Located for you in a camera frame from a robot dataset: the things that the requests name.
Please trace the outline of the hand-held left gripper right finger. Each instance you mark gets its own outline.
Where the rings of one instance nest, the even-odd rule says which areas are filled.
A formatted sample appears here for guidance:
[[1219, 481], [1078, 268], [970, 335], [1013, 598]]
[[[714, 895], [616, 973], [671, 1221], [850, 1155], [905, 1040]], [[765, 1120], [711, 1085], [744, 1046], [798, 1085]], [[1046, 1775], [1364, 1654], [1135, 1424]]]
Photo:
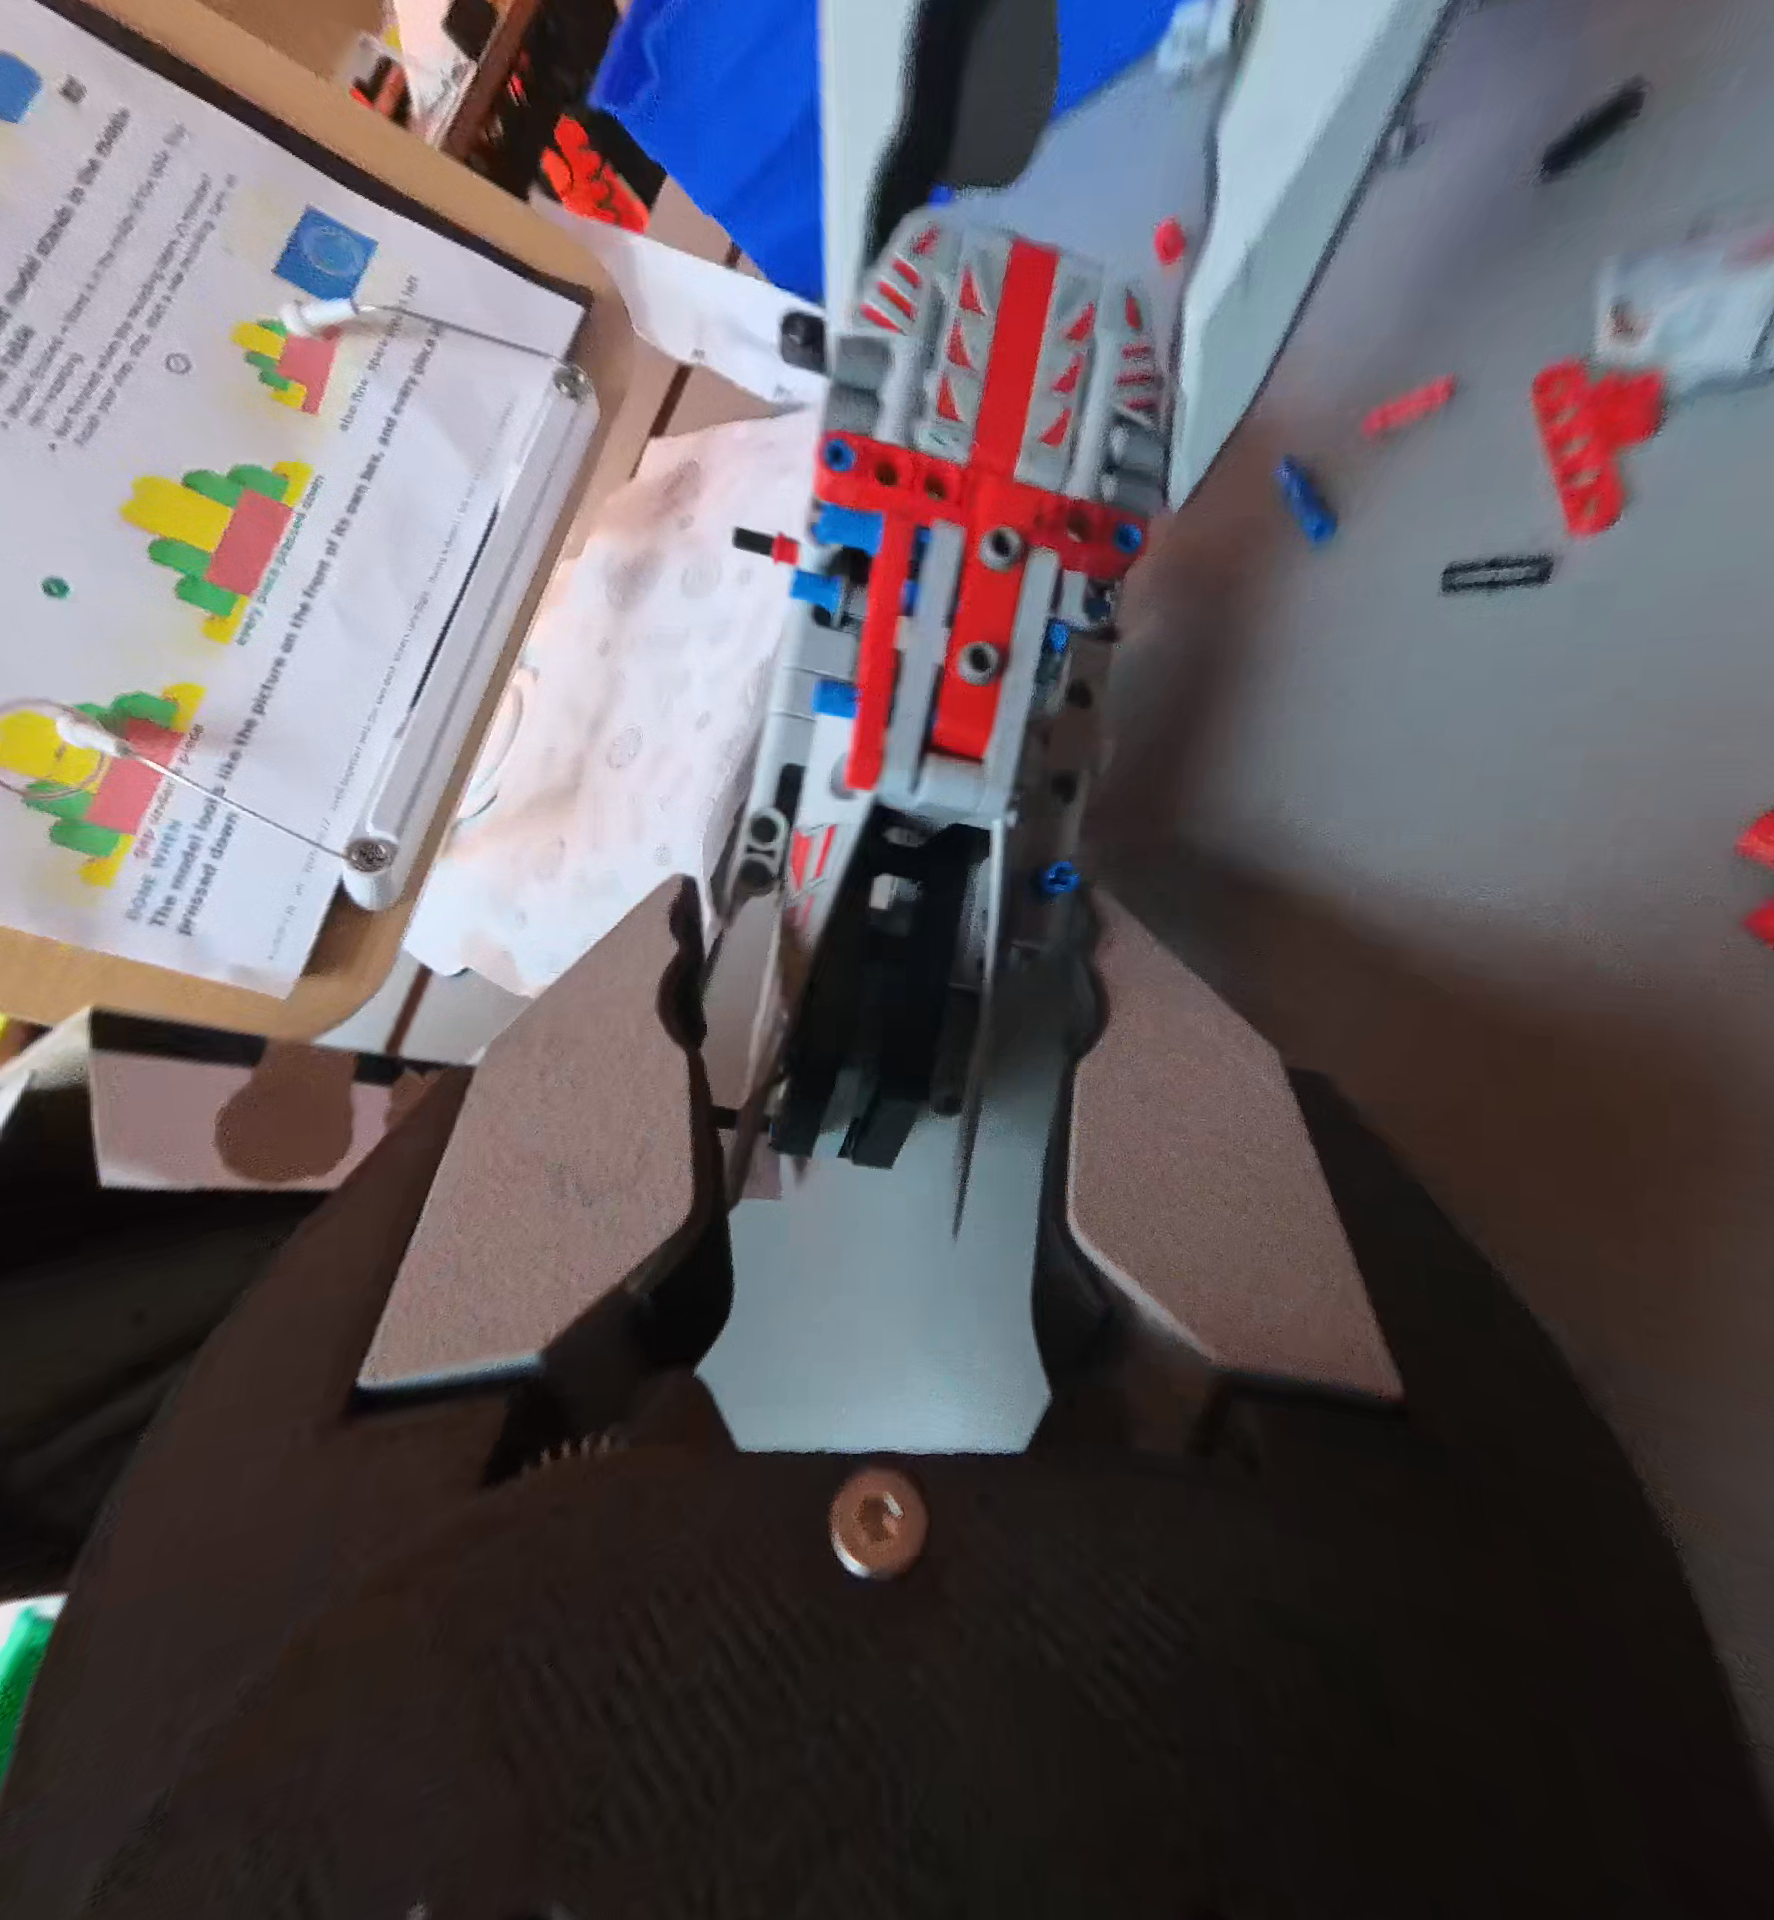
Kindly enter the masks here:
[[1066, 1104], [1074, 1254], [1222, 1375], [1399, 1400], [1281, 1052], [1103, 892], [1081, 961], [1097, 1025]]

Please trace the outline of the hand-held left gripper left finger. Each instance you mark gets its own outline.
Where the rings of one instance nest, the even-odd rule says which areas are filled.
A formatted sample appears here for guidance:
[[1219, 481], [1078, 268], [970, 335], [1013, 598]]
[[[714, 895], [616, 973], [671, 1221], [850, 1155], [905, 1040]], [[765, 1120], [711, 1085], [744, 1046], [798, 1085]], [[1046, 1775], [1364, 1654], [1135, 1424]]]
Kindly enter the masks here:
[[671, 877], [488, 1046], [363, 1388], [534, 1375], [723, 1218], [702, 961], [699, 885]]

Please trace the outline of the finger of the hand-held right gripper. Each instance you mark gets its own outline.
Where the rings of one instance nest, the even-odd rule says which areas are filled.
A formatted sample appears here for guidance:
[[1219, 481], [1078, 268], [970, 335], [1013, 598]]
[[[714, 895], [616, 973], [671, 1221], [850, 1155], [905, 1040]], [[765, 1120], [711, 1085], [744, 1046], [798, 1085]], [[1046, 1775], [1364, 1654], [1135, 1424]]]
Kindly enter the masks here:
[[1249, 4], [1169, 370], [1169, 502], [1256, 407], [1447, 30], [1447, 4]]
[[880, 241], [890, 153], [905, 133], [920, 4], [821, 4], [825, 356], [850, 319]]

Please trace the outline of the grey red brick vehicle model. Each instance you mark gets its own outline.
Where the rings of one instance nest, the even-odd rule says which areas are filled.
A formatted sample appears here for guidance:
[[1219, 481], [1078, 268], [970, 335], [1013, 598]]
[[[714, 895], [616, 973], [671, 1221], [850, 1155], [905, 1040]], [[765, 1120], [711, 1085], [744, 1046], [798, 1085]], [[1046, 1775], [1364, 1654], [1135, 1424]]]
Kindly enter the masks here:
[[821, 332], [829, 395], [723, 922], [775, 908], [740, 1132], [890, 1172], [957, 1120], [954, 1218], [1006, 978], [1083, 888], [1081, 724], [1166, 513], [1157, 300], [1123, 268], [918, 211]]

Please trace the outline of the grey curved Lego panel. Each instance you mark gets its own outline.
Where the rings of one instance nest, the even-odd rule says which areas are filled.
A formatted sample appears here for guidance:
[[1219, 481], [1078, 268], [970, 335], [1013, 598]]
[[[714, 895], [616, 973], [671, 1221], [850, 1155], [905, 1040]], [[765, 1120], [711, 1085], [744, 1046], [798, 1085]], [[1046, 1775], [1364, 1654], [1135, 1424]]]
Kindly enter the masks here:
[[1774, 380], [1774, 218], [1610, 257], [1589, 363], [1652, 371], [1675, 398]]

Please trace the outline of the blue plastic bin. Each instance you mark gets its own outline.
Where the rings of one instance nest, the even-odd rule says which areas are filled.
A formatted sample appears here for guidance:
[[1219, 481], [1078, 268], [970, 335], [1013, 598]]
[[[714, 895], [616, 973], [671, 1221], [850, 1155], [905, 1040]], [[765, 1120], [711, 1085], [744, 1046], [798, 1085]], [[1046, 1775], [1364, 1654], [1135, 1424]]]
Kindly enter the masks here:
[[[1037, 134], [1157, 52], [1174, 4], [924, 4], [888, 211], [1013, 183]], [[592, 106], [780, 291], [825, 302], [821, 6], [631, 4]]]

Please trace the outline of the long black brick beam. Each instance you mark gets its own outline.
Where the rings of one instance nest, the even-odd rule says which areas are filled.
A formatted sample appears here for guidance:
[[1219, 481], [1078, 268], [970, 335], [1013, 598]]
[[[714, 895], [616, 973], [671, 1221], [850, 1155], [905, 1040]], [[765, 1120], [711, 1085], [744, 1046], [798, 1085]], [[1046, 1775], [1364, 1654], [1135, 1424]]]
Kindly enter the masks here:
[[1639, 121], [1646, 102], [1646, 78], [1635, 75], [1616, 86], [1608, 100], [1581, 111], [1565, 133], [1556, 133], [1556, 140], [1550, 140], [1539, 161], [1539, 181], [1556, 181], [1587, 164]]

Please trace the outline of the brown instruction board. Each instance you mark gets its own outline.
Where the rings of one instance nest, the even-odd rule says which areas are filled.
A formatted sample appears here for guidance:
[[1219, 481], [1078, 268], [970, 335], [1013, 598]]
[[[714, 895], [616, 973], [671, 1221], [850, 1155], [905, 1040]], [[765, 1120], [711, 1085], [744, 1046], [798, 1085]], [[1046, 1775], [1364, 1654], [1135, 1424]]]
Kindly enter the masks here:
[[570, 365], [581, 374], [573, 398], [577, 468], [551, 453], [542, 473], [542, 502], [517, 511], [518, 556], [495, 589], [490, 636], [465, 670], [469, 708], [448, 708], [448, 724], [466, 724], [435, 748], [441, 782], [410, 808], [410, 827], [388, 874], [385, 900], [366, 895], [337, 900], [315, 947], [285, 998], [212, 984], [121, 956], [42, 941], [0, 929], [0, 1013], [23, 1024], [64, 1020], [112, 1006], [153, 1020], [231, 1025], [251, 1037], [320, 1040], [351, 1020], [388, 979], [409, 924], [445, 838], [461, 818], [466, 781], [484, 758], [490, 719], [514, 681], [517, 653], [536, 622], [556, 561], [585, 547], [592, 513], [631, 477], [662, 416], [675, 365], [649, 350], [631, 327], [611, 273], [585, 244], [546, 213], [517, 204], [461, 161], [388, 129], [331, 81], [203, 4], [58, 4], [64, 21], [112, 43], [121, 56], [165, 73], [181, 90], [239, 114], [331, 179], [348, 179], [366, 196], [488, 252], [510, 269], [536, 273], [585, 294]]

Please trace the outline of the red T-shaped brick beam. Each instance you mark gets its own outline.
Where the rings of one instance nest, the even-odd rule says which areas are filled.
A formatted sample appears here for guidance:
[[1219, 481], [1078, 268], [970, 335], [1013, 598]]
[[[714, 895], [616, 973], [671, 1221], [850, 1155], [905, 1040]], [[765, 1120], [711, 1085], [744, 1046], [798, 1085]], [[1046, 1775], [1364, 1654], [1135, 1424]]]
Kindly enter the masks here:
[[1593, 540], [1628, 511], [1624, 457], [1660, 433], [1667, 374], [1550, 363], [1531, 381], [1531, 419], [1572, 540]]

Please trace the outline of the printed white paper bag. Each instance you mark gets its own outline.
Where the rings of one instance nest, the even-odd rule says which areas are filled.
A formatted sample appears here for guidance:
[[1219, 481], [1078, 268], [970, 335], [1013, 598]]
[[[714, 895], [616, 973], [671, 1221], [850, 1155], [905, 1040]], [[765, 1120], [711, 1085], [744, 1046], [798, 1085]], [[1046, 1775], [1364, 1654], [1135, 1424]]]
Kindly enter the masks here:
[[706, 881], [746, 800], [816, 419], [654, 440], [540, 603], [409, 952], [540, 998], [671, 877]]

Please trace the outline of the white clip bar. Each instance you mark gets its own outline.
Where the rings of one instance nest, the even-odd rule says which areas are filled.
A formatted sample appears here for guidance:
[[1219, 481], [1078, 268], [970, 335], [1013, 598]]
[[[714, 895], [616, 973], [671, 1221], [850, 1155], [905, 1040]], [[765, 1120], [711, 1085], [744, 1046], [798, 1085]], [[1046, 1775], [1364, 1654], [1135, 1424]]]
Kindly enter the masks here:
[[469, 548], [458, 605], [355, 808], [342, 892], [357, 912], [401, 903], [420, 851], [441, 838], [466, 738], [490, 712], [493, 673], [517, 644], [529, 589], [551, 561], [581, 491], [602, 407], [576, 360], [556, 363], [549, 374], [529, 453]]

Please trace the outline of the white instruction sheet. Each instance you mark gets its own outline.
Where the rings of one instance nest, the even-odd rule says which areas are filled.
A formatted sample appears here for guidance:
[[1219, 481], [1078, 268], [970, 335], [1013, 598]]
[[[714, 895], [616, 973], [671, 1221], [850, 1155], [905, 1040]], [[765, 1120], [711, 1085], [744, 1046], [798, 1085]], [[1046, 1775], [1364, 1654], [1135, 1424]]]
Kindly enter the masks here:
[[0, 4], [0, 930], [296, 989], [585, 319]]

